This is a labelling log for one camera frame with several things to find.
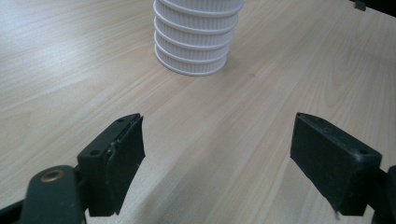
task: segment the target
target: black mount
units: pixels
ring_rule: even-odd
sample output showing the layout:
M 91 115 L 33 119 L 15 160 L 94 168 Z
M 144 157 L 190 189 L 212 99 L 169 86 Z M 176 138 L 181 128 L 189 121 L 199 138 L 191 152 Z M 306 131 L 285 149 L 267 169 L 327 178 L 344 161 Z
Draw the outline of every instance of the black mount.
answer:
M 143 117 L 117 119 L 78 154 L 76 168 L 62 165 L 35 175 L 23 201 L 0 210 L 0 223 L 86 223 L 119 214 L 145 158 Z
M 396 1 L 395 0 L 350 0 L 355 2 L 355 8 L 365 11 L 367 7 L 382 13 L 396 17 Z
M 335 212 L 362 216 L 369 204 L 372 223 L 396 223 L 396 166 L 382 171 L 374 149 L 325 119 L 298 113 L 290 156 Z

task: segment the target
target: cup stack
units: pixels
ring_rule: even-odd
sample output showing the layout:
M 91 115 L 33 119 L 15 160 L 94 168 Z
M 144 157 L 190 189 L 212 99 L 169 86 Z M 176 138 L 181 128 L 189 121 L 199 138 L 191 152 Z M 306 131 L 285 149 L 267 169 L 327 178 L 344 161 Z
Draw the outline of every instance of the cup stack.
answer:
M 207 76 L 227 60 L 244 0 L 155 0 L 155 54 L 183 75 Z

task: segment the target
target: wooden table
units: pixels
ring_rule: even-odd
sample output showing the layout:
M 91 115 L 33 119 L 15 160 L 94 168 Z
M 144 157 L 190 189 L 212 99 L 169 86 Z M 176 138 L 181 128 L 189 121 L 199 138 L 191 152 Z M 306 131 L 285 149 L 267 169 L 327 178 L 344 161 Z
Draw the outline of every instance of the wooden table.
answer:
M 156 60 L 153 19 L 152 1 L 2 1 L 0 207 L 141 113 L 147 157 L 121 213 L 89 223 L 371 222 L 371 208 L 336 220 L 290 140 L 305 112 L 396 164 L 395 18 L 346 0 L 246 0 L 209 77 Z

